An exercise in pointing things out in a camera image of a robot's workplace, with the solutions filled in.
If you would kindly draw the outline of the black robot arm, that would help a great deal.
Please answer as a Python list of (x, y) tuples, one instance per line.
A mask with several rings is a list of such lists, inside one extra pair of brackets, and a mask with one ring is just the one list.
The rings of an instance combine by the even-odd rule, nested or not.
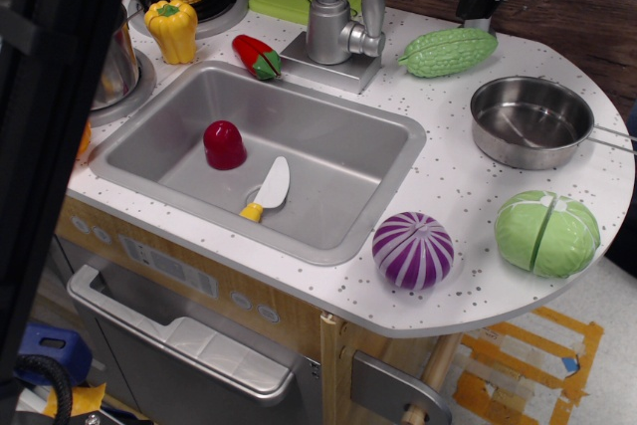
[(120, 0), (11, 0), (1, 11), (1, 420)]

